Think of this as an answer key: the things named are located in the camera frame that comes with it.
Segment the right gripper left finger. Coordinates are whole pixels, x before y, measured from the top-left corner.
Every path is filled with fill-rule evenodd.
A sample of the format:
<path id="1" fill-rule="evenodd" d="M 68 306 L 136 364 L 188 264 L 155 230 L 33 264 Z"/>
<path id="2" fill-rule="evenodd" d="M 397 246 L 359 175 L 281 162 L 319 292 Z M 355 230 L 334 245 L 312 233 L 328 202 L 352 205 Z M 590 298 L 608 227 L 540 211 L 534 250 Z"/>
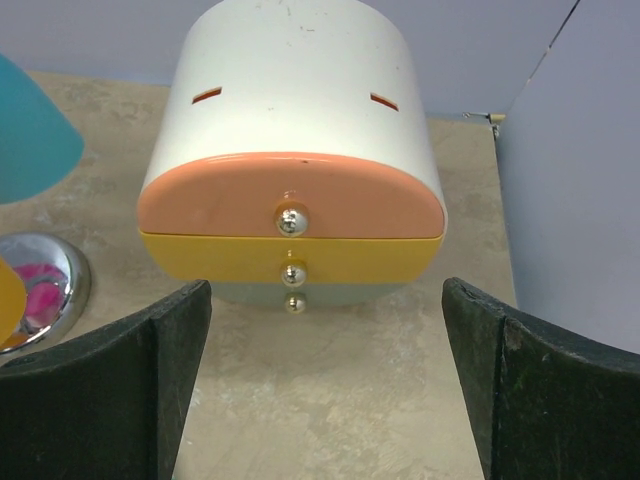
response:
<path id="1" fill-rule="evenodd" d="M 172 478 L 210 319 L 196 281 L 3 365 L 2 478 Z"/>

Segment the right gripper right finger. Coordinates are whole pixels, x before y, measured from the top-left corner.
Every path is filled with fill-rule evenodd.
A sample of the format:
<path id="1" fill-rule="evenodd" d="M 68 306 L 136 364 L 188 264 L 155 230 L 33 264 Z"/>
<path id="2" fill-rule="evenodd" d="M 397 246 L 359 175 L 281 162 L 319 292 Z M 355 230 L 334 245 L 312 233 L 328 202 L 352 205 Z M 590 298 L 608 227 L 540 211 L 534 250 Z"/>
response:
<path id="1" fill-rule="evenodd" d="M 638 478 L 637 354 L 456 277 L 441 305 L 485 478 Z"/>

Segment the orange wine glass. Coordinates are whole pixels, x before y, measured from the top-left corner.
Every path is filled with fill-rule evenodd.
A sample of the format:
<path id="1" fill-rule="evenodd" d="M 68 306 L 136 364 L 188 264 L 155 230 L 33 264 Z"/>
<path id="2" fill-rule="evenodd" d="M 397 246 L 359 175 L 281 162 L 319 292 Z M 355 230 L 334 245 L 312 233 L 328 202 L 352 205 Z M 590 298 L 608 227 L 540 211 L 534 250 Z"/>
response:
<path id="1" fill-rule="evenodd" d="M 20 324 L 27 303 L 23 280 L 4 260 L 0 260 L 0 342 L 11 337 Z"/>

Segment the blue plastic wine glass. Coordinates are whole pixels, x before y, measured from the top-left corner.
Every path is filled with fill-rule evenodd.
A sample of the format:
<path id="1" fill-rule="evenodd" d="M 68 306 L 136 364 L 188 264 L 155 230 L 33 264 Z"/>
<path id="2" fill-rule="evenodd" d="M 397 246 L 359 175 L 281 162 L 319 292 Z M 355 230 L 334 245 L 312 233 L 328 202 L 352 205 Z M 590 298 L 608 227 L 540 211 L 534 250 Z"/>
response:
<path id="1" fill-rule="evenodd" d="M 36 196 L 77 166 L 84 140 L 40 86 L 1 58 L 1 202 Z"/>

